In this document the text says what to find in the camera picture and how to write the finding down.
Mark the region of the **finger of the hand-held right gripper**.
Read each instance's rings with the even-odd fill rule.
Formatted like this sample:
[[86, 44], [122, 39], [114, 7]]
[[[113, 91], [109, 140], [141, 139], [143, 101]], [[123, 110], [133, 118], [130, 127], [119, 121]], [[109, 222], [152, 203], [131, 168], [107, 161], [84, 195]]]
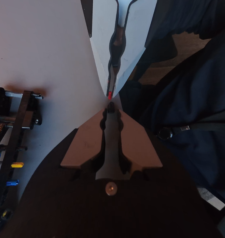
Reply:
[[105, 96], [111, 83], [111, 46], [116, 34], [119, 4], [117, 0], [93, 0], [92, 51], [99, 81]]
[[132, 0], [123, 16], [122, 54], [113, 85], [113, 97], [122, 89], [145, 51], [157, 0]]

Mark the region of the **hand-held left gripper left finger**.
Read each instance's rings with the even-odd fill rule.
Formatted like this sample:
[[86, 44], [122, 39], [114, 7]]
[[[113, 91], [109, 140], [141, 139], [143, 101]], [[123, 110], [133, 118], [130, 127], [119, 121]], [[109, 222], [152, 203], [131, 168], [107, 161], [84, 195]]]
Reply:
[[105, 160], [105, 122], [107, 109], [102, 109], [82, 124], [62, 162], [61, 167], [77, 170], [99, 170]]

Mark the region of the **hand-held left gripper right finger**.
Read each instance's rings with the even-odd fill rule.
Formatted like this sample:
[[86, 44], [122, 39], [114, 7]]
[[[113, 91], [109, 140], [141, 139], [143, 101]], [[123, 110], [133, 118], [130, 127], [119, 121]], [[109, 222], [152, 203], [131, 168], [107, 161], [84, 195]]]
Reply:
[[123, 174], [162, 168], [162, 162], [143, 126], [117, 110], [119, 165]]

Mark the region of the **pale grey card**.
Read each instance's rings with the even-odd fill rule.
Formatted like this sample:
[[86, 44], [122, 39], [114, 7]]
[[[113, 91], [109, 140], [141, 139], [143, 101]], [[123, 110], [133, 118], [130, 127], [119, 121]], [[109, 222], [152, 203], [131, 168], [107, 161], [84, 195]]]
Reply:
[[221, 211], [225, 207], [225, 204], [217, 197], [215, 197], [212, 193], [210, 193], [207, 189], [203, 187], [197, 187], [197, 190], [201, 198], [215, 207], [217, 210]]

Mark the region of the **black lego vehicle frame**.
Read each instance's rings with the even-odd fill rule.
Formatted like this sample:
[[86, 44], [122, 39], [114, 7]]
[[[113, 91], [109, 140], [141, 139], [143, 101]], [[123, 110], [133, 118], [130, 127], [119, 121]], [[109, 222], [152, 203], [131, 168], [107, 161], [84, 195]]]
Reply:
[[43, 98], [33, 91], [15, 93], [0, 87], [0, 225], [12, 216], [4, 202], [9, 188], [19, 184], [12, 177], [14, 169], [24, 165], [17, 162], [19, 152], [28, 149], [21, 145], [24, 132], [42, 124], [39, 100]]

